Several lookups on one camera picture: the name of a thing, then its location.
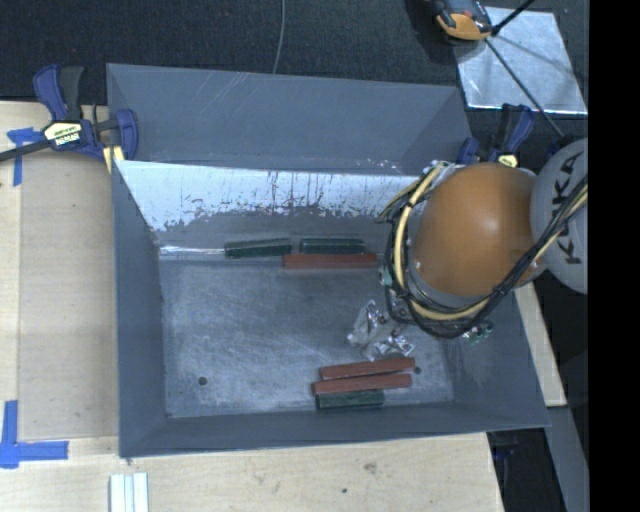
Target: yellow clamp label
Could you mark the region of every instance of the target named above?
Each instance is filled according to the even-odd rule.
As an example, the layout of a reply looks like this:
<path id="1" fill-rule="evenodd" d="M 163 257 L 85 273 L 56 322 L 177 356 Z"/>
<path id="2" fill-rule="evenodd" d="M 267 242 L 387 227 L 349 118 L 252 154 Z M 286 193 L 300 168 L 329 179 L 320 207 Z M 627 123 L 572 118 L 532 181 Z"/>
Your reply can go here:
<path id="1" fill-rule="evenodd" d="M 43 134 L 47 140 L 55 141 L 56 146 L 64 146 L 80 140 L 82 125 L 79 123 L 53 123 Z"/>
<path id="2" fill-rule="evenodd" d="M 514 155 L 501 155 L 498 162 L 508 167 L 518 167 L 518 159 Z"/>

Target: black cable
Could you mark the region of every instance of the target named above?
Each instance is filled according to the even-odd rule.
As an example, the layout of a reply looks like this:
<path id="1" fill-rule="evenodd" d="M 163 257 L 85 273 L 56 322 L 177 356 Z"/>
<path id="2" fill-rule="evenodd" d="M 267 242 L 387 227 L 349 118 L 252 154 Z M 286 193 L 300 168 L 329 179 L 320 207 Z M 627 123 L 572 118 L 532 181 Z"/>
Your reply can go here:
<path id="1" fill-rule="evenodd" d="M 527 7 L 529 7 L 536 0 L 527 0 L 524 4 L 518 7 L 515 11 L 513 11 L 509 16 L 503 19 L 500 23 L 498 23 L 495 27 L 491 29 L 491 35 L 497 36 L 498 33 L 504 28 L 504 26 L 509 23 L 513 18 L 518 16 L 522 11 L 524 11 Z"/>
<path id="2" fill-rule="evenodd" d="M 522 89 L 522 92 L 525 93 L 525 95 L 527 96 L 527 98 L 529 98 L 531 100 L 531 102 L 536 106 L 536 108 L 540 111 L 540 113 L 544 116 L 544 118 L 547 120 L 547 122 L 551 125 L 551 127 L 554 129 L 554 131 L 558 134 L 558 136 L 563 139 L 564 138 L 564 133 L 562 132 L 562 130 L 556 125 L 556 123 L 553 122 L 553 119 L 551 119 L 551 117 L 549 116 L 549 114 L 547 114 L 544 110 L 544 107 L 542 105 L 540 105 L 540 103 L 538 103 L 538 101 L 535 99 L 535 97 L 531 94 L 531 92 L 529 92 L 529 89 L 527 89 L 527 87 L 520 81 L 520 79 L 516 76 L 515 72 L 513 71 L 513 69 L 511 69 L 511 67 L 509 66 L 509 64 L 507 64 L 507 61 L 504 60 L 504 58 L 502 57 L 502 55 L 500 55 L 498 53 L 498 50 L 496 50 L 495 46 L 493 46 L 493 44 L 491 43 L 491 41 L 489 41 L 489 38 L 485 39 L 485 42 L 487 43 L 487 46 L 491 49 L 491 51 L 495 54 L 495 56 L 498 58 L 498 60 L 502 63 L 502 65 L 504 66 L 504 68 L 507 70 L 507 72 L 511 75 L 511 78 L 513 78 L 513 80 L 518 84 L 518 86 L 520 87 L 520 89 Z"/>
<path id="3" fill-rule="evenodd" d="M 285 12 L 285 0 L 281 0 L 281 15 L 280 15 L 280 39 L 278 41 L 278 50 L 276 51 L 276 60 L 273 63 L 272 74 L 276 74 L 276 70 L 278 69 L 278 63 L 280 62 L 280 52 L 282 51 L 282 42 L 284 41 L 284 20 L 286 17 Z"/>

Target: dark stain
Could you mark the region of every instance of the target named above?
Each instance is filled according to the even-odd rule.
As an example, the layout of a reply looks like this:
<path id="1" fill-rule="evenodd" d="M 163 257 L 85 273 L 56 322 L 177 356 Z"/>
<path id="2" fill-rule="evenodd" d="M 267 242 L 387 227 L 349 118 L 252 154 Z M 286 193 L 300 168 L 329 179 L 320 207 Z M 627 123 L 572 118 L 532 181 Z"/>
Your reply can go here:
<path id="1" fill-rule="evenodd" d="M 378 465 L 375 462 L 367 462 L 363 468 L 370 475 L 375 475 L 378 472 Z"/>

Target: white wire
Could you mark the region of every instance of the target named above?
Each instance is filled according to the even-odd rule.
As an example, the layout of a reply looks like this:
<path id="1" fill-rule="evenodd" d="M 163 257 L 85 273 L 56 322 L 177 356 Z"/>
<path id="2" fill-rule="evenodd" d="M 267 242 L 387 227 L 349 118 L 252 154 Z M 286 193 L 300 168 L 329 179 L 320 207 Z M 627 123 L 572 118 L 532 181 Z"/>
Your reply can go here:
<path id="1" fill-rule="evenodd" d="M 271 71 L 273 75 L 276 74 L 276 70 L 278 69 L 278 63 L 280 61 L 280 52 L 282 51 L 282 42 L 284 41 L 284 20 L 286 16 L 285 0 L 282 0 L 280 2 L 280 5 L 282 6 L 282 15 L 280 17 L 280 40 L 278 41 L 278 51 L 276 52 L 276 60 L 273 63 L 273 70 Z"/>

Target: blue tape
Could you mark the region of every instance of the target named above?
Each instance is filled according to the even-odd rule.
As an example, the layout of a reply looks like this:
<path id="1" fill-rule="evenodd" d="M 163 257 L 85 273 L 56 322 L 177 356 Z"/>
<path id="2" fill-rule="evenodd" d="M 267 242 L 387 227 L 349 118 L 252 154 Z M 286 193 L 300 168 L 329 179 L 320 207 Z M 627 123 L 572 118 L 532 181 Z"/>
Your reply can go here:
<path id="1" fill-rule="evenodd" d="M 18 443 L 18 401 L 4 404 L 2 441 L 0 442 L 0 468 L 16 469 L 20 462 L 31 460 L 65 460 L 69 441 L 43 441 Z"/>
<path id="2" fill-rule="evenodd" d="M 7 137 L 11 139 L 17 148 L 25 143 L 40 142 L 44 140 L 44 135 L 33 128 L 20 128 L 18 130 L 9 130 Z M 22 183 L 22 156 L 18 155 L 13 166 L 13 186 L 17 187 Z"/>

